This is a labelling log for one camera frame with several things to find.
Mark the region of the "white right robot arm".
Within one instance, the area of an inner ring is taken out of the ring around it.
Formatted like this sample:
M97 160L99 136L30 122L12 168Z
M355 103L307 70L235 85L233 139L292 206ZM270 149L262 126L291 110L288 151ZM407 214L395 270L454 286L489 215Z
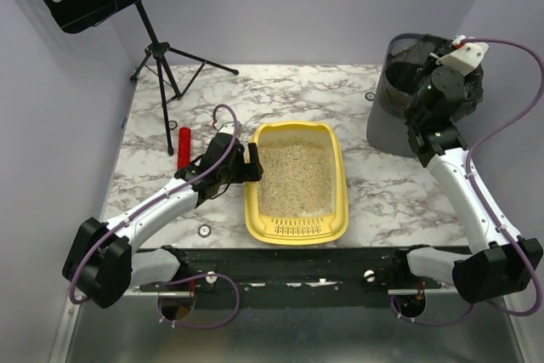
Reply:
M536 267L543 256L537 239L524 238L497 205L473 165L474 148L467 147L452 118L467 99L465 77L483 60L489 38L452 41L452 50L432 58L416 81L405 109L408 139L420 163L443 188L468 240L468 255L433 247L413 247L405 255L407 269L453 286L468 303L490 302L530 283L541 306L542 290Z

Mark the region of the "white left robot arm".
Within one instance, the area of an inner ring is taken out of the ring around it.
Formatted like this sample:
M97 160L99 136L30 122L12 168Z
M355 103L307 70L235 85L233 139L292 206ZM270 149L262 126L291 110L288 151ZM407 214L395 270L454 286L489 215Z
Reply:
M70 301L92 301L105 309L131 287L170 281L181 266L178 257L168 249L141 252L143 244L231 185L258 182L262 175L256 144L243 145L232 133L216 133L206 152L153 196L114 218L88 218L79 226L62 269Z

